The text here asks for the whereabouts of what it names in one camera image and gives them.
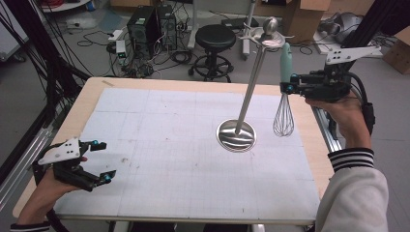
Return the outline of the person's left hand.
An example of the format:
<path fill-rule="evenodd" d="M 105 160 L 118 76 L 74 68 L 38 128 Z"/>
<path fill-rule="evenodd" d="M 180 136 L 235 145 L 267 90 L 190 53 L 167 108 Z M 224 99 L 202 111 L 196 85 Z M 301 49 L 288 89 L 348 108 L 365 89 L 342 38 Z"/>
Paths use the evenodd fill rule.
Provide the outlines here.
<path fill-rule="evenodd" d="M 55 202 L 68 192 L 79 190 L 78 187 L 55 179 L 51 168 L 47 169 L 32 196 L 41 206 L 53 206 Z"/>

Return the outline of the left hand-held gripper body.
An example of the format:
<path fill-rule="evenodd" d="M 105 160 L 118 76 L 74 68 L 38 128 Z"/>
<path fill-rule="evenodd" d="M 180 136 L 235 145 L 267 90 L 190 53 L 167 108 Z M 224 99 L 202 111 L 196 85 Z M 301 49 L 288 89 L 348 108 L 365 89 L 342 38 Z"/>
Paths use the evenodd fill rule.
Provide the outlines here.
<path fill-rule="evenodd" d="M 92 191 L 98 183 L 98 177 L 86 172 L 80 163 L 88 151 L 98 150 L 98 141 L 80 141 L 77 137 L 56 143 L 43 149 L 37 160 L 32 163 L 35 183 L 44 176 L 45 168 L 51 165 L 54 178 L 60 182 L 80 189 Z"/>

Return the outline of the person's right hand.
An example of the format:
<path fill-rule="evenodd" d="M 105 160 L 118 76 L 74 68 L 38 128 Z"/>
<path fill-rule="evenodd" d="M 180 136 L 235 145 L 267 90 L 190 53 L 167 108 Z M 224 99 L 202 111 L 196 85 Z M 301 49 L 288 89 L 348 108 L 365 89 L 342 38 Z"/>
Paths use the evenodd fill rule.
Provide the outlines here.
<path fill-rule="evenodd" d="M 336 102 L 311 99 L 305 99 L 305 102 L 310 106 L 324 109 L 332 116 L 345 139 L 346 148 L 371 147 L 370 133 L 362 113 L 361 103 L 353 93 Z"/>

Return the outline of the grey bag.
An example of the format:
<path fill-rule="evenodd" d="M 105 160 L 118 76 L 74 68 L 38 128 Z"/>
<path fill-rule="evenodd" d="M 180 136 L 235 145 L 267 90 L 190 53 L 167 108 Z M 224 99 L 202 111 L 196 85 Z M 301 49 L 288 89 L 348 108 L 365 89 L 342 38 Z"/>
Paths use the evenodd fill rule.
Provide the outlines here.
<path fill-rule="evenodd" d="M 353 13 L 335 13 L 321 20 L 317 31 L 332 36 L 338 44 L 342 44 L 359 27 L 362 20 L 361 16 Z"/>

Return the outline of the aluminium rail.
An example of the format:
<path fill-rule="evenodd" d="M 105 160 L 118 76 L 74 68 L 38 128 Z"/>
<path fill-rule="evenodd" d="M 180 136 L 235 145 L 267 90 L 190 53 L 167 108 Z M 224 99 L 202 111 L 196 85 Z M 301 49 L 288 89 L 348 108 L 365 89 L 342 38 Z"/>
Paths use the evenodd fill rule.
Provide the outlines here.
<path fill-rule="evenodd" d="M 328 150 L 330 152 L 339 151 L 341 149 L 341 145 L 337 138 L 336 121 L 328 112 L 323 109 L 317 107 L 312 107 L 311 109 Z"/>
<path fill-rule="evenodd" d="M 22 147 L 21 157 L 6 176 L 5 181 L 0 185 L 0 212 L 7 206 L 20 182 L 30 170 L 31 163 L 47 145 L 52 135 L 53 129 L 41 128 L 28 139 L 28 144 Z"/>

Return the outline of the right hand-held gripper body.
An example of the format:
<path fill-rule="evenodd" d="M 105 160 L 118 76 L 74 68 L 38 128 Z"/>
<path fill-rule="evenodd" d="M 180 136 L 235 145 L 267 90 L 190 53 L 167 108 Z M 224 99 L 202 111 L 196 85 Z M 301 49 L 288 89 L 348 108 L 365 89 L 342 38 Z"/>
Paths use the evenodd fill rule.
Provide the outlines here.
<path fill-rule="evenodd" d="M 337 102 L 347 96 L 351 89 L 355 89 L 359 97 L 367 102 L 363 82 L 344 65 L 354 63 L 380 49 L 379 45 L 371 45 L 330 51 L 323 70 L 301 75 L 301 95 L 307 99 Z"/>

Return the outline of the black frame post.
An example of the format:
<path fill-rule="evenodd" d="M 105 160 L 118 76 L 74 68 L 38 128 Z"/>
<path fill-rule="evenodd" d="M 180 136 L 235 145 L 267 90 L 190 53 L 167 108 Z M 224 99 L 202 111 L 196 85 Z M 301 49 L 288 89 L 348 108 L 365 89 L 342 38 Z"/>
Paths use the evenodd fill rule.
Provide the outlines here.
<path fill-rule="evenodd" d="M 342 48 L 364 47 L 377 32 L 394 36 L 410 25 L 410 0 L 375 0 Z"/>
<path fill-rule="evenodd" d="M 4 0 L 4 4 L 35 48 L 33 51 L 18 35 L 12 24 L 0 14 L 0 22 L 26 52 L 39 78 L 46 82 L 46 106 L 42 115 L 50 123 L 55 118 L 56 107 L 60 103 L 73 103 L 79 95 L 82 87 L 75 78 L 86 81 L 91 75 L 79 70 L 61 56 L 39 18 L 36 4 L 32 5 L 31 0 Z"/>

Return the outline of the mint handled wire whisk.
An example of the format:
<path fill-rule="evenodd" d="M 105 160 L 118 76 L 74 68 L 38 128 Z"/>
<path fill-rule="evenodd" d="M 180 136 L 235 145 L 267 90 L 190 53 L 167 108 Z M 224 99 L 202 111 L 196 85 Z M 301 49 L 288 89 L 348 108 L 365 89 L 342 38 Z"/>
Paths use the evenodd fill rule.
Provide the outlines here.
<path fill-rule="evenodd" d="M 289 82 L 292 74 L 292 54 L 289 43 L 285 43 L 280 55 L 280 82 Z M 294 130 L 293 115 L 288 95 L 281 90 L 281 98 L 273 123 L 274 134 L 279 137 L 290 136 Z"/>

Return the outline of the round white table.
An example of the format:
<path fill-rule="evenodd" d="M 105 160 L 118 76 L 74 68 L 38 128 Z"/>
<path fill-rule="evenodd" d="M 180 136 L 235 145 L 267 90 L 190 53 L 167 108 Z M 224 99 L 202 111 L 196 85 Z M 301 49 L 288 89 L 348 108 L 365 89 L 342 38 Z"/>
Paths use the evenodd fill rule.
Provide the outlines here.
<path fill-rule="evenodd" d="M 84 7 L 90 1 L 91 0 L 79 0 L 78 2 L 69 2 L 68 0 L 64 0 L 64 2 L 58 6 L 42 6 L 42 10 L 45 13 L 63 12 L 78 7 Z"/>

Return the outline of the steel utensil stand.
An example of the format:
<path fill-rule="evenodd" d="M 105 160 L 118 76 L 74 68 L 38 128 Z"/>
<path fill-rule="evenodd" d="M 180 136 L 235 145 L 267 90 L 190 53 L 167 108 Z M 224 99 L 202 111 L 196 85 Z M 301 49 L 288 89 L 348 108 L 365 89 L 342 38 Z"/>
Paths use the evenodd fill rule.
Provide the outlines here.
<path fill-rule="evenodd" d="M 261 27 L 253 27 L 251 36 L 257 46 L 257 53 L 239 118 L 225 120 L 217 127 L 217 141 L 224 149 L 234 153 L 246 152 L 256 143 L 256 131 L 245 121 L 256 80 L 266 52 L 275 48 L 282 49 L 287 43 L 286 37 L 278 31 L 278 20 L 274 16 L 266 18 Z"/>

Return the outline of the flat black device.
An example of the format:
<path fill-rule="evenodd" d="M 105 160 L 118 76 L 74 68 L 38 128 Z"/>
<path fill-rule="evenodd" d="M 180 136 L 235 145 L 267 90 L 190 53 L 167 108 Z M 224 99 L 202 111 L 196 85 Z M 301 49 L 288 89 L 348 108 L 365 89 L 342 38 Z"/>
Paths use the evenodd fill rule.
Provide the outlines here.
<path fill-rule="evenodd" d="M 246 17 L 239 17 L 239 18 L 230 18 L 230 19 L 223 19 L 221 21 L 222 25 L 225 25 L 229 28 L 233 29 L 241 29 L 244 27 L 244 25 L 248 22 L 248 19 Z M 256 21 L 254 18 L 251 19 L 250 26 L 251 27 L 257 27 L 259 25 L 259 22 Z"/>

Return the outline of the tall cardboard box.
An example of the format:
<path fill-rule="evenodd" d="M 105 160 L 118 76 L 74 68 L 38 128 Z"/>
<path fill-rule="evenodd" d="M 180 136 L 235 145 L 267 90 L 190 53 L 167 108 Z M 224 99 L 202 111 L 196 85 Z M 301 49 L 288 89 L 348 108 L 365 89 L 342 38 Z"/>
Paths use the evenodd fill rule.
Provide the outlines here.
<path fill-rule="evenodd" d="M 283 35 L 290 44 L 310 44 L 331 0 L 286 0 Z"/>

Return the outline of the small cardboard box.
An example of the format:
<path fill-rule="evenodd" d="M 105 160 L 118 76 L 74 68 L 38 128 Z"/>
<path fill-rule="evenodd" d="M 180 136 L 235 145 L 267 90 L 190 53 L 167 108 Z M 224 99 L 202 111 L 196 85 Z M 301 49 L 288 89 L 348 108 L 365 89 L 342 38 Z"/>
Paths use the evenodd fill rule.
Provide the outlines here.
<path fill-rule="evenodd" d="M 383 60 L 401 74 L 410 74 L 410 25 L 395 37 L 397 41 L 383 56 Z"/>

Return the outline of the black computer tower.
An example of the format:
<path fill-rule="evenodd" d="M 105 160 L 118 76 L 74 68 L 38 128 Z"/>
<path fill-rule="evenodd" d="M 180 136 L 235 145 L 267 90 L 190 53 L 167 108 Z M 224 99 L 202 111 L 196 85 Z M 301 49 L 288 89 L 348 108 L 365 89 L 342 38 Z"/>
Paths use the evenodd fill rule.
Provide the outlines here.
<path fill-rule="evenodd" d="M 154 44 L 160 38 L 156 8 L 138 6 L 127 23 L 127 28 L 135 55 L 151 59 L 154 56 Z"/>
<path fill-rule="evenodd" d="M 177 48 L 176 17 L 170 5 L 157 6 L 161 44 L 170 50 Z"/>

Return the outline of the black round stool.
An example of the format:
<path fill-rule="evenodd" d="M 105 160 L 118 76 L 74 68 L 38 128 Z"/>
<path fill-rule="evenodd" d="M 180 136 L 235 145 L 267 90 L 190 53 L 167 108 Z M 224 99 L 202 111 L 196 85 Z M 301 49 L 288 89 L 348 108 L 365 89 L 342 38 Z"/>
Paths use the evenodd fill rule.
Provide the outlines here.
<path fill-rule="evenodd" d="M 229 74 L 234 70 L 231 62 L 220 56 L 236 43 L 235 33 L 221 24 L 205 25 L 195 34 L 196 43 L 205 49 L 205 54 L 198 57 L 188 70 L 188 75 L 198 73 L 204 81 L 225 77 L 231 82 Z"/>

